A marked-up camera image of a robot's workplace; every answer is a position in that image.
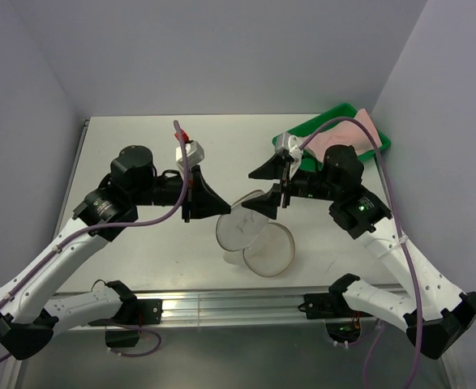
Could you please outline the pink bra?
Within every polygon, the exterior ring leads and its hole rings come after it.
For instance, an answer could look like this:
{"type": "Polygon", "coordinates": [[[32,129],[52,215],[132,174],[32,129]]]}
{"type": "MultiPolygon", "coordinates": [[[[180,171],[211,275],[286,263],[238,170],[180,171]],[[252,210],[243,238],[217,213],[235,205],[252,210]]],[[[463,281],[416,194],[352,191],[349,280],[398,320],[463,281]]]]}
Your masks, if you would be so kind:
{"type": "MultiPolygon", "coordinates": [[[[374,139],[377,147],[381,147],[382,140],[375,128],[375,124],[371,120],[369,113],[365,109],[360,109],[354,116],[354,119],[362,123],[374,139]]],[[[318,161],[322,162],[324,153],[331,146],[343,144],[353,146],[357,156],[361,156],[366,152],[373,151],[374,148],[364,134],[364,132],[352,122],[343,121],[336,124],[330,130],[320,132],[308,145],[304,148],[305,152],[309,152],[318,161]]]]}

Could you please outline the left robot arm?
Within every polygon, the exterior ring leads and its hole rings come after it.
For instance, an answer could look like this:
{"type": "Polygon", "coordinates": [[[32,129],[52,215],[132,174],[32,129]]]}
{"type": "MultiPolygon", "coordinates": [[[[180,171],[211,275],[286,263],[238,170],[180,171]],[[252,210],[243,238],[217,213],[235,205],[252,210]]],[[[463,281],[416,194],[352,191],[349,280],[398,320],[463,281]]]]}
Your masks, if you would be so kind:
{"type": "Polygon", "coordinates": [[[229,204],[204,180],[204,150],[189,141],[176,150],[176,169],[158,174],[144,146],[123,148],[110,171],[88,193],[56,238],[0,288],[0,344],[19,361],[55,336],[88,325],[129,327],[137,322],[136,295],[121,281],[97,281],[91,292],[62,299],[55,292],[83,263],[127,228],[139,227],[139,206],[168,206],[154,222],[181,212],[185,222],[229,213],[229,204]]]}

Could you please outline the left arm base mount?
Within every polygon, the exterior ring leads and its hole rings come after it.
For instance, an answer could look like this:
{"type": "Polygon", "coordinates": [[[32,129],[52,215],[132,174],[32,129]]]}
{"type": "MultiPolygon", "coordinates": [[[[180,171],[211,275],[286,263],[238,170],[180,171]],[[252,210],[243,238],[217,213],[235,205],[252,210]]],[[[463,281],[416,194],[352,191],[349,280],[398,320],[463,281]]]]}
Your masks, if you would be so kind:
{"type": "Polygon", "coordinates": [[[143,326],[161,323],[163,301],[161,299],[139,299],[135,311],[129,318],[112,319],[113,323],[122,324],[119,330],[105,331],[105,345],[108,348],[134,348],[144,335],[139,330],[143,326]]]}

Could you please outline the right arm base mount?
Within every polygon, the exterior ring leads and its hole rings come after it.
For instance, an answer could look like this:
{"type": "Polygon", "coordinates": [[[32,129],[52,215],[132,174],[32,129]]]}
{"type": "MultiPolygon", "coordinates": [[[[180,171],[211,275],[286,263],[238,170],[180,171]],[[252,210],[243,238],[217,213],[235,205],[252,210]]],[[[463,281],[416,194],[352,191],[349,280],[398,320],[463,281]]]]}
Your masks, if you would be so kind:
{"type": "Polygon", "coordinates": [[[305,294],[297,309],[308,320],[323,319],[328,336],[337,343],[352,343],[360,337],[360,313],[351,310],[335,293],[305,294]]]}

